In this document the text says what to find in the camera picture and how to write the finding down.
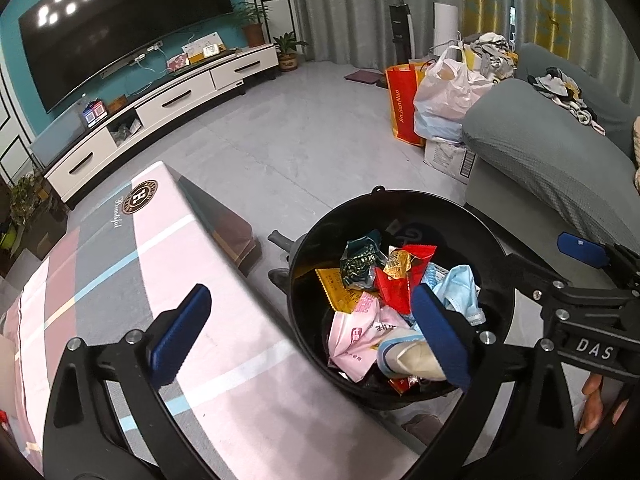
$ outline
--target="green leafy plant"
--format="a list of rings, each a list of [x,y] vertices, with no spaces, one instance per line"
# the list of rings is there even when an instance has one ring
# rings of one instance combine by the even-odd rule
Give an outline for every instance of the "green leafy plant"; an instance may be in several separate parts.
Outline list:
[[[252,4],[251,2],[238,2],[234,5],[234,11],[229,15],[232,22],[238,27],[267,21],[270,8],[265,4]]]
[[[273,38],[273,43],[276,45],[276,50],[281,56],[286,54],[295,54],[297,46],[307,46],[306,41],[296,40],[296,35],[293,32],[285,32],[279,38]]]
[[[20,177],[11,190],[11,218],[17,225],[24,225],[40,201],[36,188],[36,177],[28,173]]]

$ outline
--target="white tv cabinet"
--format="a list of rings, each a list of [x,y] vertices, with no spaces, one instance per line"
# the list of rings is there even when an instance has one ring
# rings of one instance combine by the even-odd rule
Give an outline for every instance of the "white tv cabinet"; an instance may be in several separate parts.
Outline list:
[[[232,56],[203,62],[188,72],[172,78],[167,83],[144,94],[139,99],[107,118],[73,145],[45,176],[58,192],[63,202],[73,206],[82,189],[88,191],[89,182],[109,164],[116,161],[137,143],[168,125],[185,112],[241,87],[243,79],[278,64],[275,47],[269,43],[245,48]],[[125,114],[136,114],[142,129],[116,145],[110,125],[122,121]]]

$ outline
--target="black drawer handle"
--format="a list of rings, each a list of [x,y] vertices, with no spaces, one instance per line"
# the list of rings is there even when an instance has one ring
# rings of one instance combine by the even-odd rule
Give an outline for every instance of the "black drawer handle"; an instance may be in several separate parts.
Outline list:
[[[191,95],[191,90],[187,90],[184,94],[180,94],[180,95],[178,95],[178,97],[174,97],[170,101],[165,102],[162,105],[162,108],[167,108],[168,106],[171,106],[172,104],[174,104],[176,101],[179,101],[180,99],[184,99],[185,97],[187,97],[189,95]]]
[[[83,160],[78,162],[78,164],[72,169],[69,170],[69,175],[73,175],[76,171],[82,168],[86,163],[88,163],[94,157],[94,152],[89,153]]]
[[[253,63],[249,63],[248,65],[241,66],[240,68],[236,68],[236,72],[242,72],[242,70],[246,70],[247,68],[251,68],[252,66],[260,65],[260,61],[254,61]]]

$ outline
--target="person's hand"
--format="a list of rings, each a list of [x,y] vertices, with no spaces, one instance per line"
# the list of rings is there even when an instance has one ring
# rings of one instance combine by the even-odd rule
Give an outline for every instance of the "person's hand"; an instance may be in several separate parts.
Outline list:
[[[589,378],[582,387],[582,392],[587,396],[587,401],[582,412],[582,419],[578,426],[578,433],[585,434],[598,427],[602,421],[604,406],[600,398],[600,386],[602,385],[602,376],[591,373]],[[620,402],[616,411],[613,413],[613,423],[616,424],[622,412],[625,411],[628,400]]]

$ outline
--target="teal wall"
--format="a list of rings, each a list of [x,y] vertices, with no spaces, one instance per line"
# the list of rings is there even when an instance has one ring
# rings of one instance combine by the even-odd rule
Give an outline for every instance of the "teal wall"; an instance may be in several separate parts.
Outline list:
[[[2,15],[0,15],[0,43],[2,44],[9,77],[14,85],[15,94],[18,97],[20,106],[36,135],[49,126],[53,119],[82,94],[87,94],[92,99],[100,98],[106,103],[109,103],[122,94],[128,95],[143,88],[148,83],[160,77],[162,71],[166,68],[162,53],[158,51],[152,52],[142,61],[142,65],[154,69],[156,72],[144,70],[137,66],[126,66],[105,79],[101,79],[100,76],[94,77],[47,114],[33,83],[33,79],[31,78],[29,65],[27,64],[27,59],[22,47],[20,27],[18,25],[18,18],[38,1],[39,0],[11,0],[2,12]],[[232,3],[237,3],[242,0],[231,1]],[[182,51],[181,47],[186,44],[194,34],[196,38],[199,38],[214,31],[218,31],[222,37],[222,41],[224,41],[228,47],[246,46],[242,31],[225,25],[225,23],[218,18],[199,23],[198,25],[190,27],[188,30],[177,32],[164,38],[162,50],[167,57],[175,56]]]

